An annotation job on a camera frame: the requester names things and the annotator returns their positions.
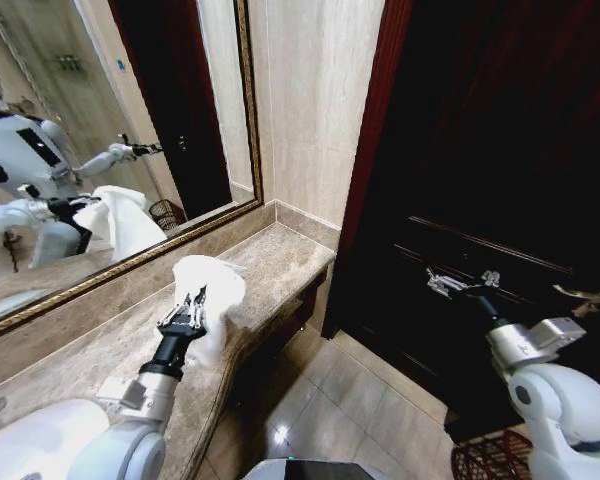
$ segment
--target floor tile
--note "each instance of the floor tile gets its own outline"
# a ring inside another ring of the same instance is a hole
[[[289,432],[298,458],[350,462],[364,431],[318,390]]]
[[[349,355],[342,355],[320,389],[351,419],[366,429],[387,385]]]
[[[290,429],[317,387],[286,358],[281,356],[273,361],[273,368],[256,381],[243,404],[263,416],[266,426]]]
[[[432,475],[442,427],[392,389],[382,398],[367,432],[417,478]]]
[[[202,459],[200,469],[198,470],[198,474],[196,475],[196,480],[218,480],[216,472],[213,471],[209,460],[207,460],[206,458]]]
[[[320,385],[344,353],[318,334],[313,328],[306,327],[294,335],[284,348],[286,358],[315,385]]]
[[[206,454],[220,480],[241,478],[263,456],[266,438],[262,424],[262,418],[240,407],[222,415]]]
[[[401,444],[402,457],[397,459],[404,459],[402,465],[418,480],[430,479],[438,472],[436,454],[443,435],[445,433],[439,425],[418,411]]]
[[[336,334],[333,342],[440,425],[444,423],[446,405],[420,385],[342,331]]]
[[[451,472],[451,451],[453,447],[451,437],[443,433],[434,462],[436,480],[453,480],[453,473]]]
[[[380,448],[369,435],[364,437],[362,444],[353,458],[354,463],[379,470],[391,480],[409,480],[411,475],[391,456]]]

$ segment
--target mirror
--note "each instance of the mirror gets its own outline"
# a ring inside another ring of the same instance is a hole
[[[0,319],[261,204],[242,3],[162,3],[0,0]]]

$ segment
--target tiled floor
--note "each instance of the tiled floor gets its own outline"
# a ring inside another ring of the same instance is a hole
[[[238,373],[198,479],[233,480],[265,458],[327,459],[401,480],[452,479],[446,408],[351,337],[307,327]]]

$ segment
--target marble countertop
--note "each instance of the marble countertop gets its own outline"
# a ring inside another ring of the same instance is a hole
[[[32,303],[56,290],[71,287],[109,265],[111,265],[111,249],[63,258],[31,270],[21,266],[20,272],[10,273],[0,278],[0,299],[28,290],[44,290],[39,296],[27,302]]]
[[[278,312],[333,256],[331,250],[279,223],[218,256],[245,267],[241,275],[247,294],[227,322],[223,358],[213,367],[187,364],[183,369],[165,432],[167,456],[161,478],[195,474],[245,352],[266,337]],[[109,376],[135,378],[160,341],[155,324],[173,305],[173,291],[174,285],[168,285],[0,384],[0,397],[7,398],[0,428],[62,399],[93,398]]]

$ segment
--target wooden door panel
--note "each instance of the wooden door panel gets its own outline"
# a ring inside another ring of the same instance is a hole
[[[425,268],[497,270],[529,326],[578,305],[552,285],[600,290],[600,2],[415,1],[359,225],[334,277],[345,329],[449,405],[455,440],[519,422],[489,321]],[[600,381],[600,314],[580,323],[560,362]]]

